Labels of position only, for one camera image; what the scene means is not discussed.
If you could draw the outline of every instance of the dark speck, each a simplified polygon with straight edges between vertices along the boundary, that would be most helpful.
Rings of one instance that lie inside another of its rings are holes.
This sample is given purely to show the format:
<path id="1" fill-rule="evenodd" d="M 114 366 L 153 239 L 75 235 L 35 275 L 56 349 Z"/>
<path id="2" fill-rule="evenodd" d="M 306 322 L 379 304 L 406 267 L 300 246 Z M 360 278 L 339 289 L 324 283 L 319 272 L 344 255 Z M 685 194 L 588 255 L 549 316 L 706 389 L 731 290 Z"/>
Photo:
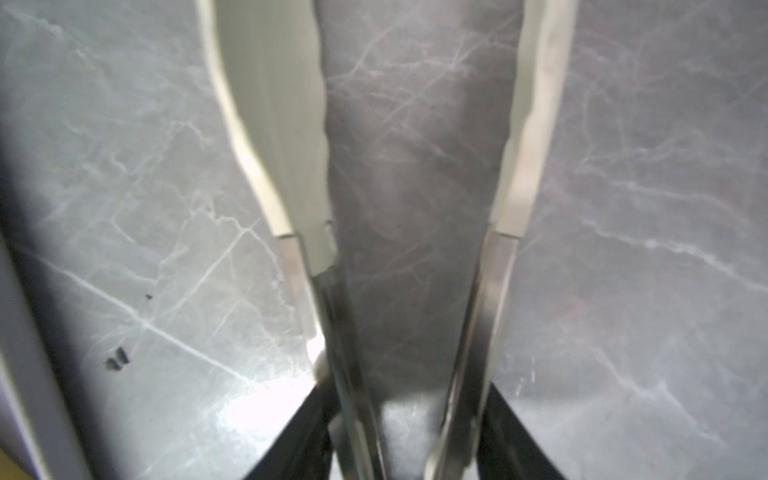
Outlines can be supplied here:
<path id="1" fill-rule="evenodd" d="M 123 365 L 131 363 L 131 361 L 128 359 L 128 354 L 125 352 L 125 350 L 123 350 L 123 347 L 121 346 L 119 346 L 118 349 L 114 351 L 114 356 L 117 357 L 118 361 Z"/>
<path id="2" fill-rule="evenodd" d="M 107 370 L 111 370 L 112 372 L 120 372 L 123 369 L 115 359 L 107 359 L 107 361 L 104 362 L 104 366 L 107 367 Z"/>

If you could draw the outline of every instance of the gray marble surface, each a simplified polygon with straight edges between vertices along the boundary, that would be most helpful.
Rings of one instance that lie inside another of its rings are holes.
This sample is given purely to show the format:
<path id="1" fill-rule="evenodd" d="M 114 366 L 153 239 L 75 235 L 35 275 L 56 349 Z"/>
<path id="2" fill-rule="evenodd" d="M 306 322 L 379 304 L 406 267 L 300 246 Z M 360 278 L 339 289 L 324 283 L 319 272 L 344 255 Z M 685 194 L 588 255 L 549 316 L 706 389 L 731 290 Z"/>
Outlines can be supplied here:
<path id="1" fill-rule="evenodd" d="M 194 5 L 0 5 L 8 230 L 94 472 L 239 478 L 311 377 Z M 362 360 L 392 476 L 419 478 L 521 3 L 317 8 Z M 495 380 L 569 478 L 766 478 L 765 25 L 755 0 L 582 3 Z M 110 372 L 117 346 L 132 362 Z"/>

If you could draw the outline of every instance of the marble countertop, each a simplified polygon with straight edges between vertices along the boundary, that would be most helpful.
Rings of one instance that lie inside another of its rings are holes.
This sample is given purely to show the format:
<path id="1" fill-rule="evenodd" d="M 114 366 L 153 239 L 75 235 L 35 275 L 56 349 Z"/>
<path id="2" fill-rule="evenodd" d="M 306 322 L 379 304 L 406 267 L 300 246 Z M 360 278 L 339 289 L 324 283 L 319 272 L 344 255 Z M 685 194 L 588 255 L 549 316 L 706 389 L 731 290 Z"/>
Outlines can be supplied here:
<path id="1" fill-rule="evenodd" d="M 420 478 L 521 3 L 317 9 L 362 361 L 392 477 Z M 495 378 L 569 478 L 768 471 L 766 24 L 756 0 L 581 5 Z M 240 478 L 312 379 L 193 2 L 4 0 L 0 58 L 5 226 L 94 473 Z"/>

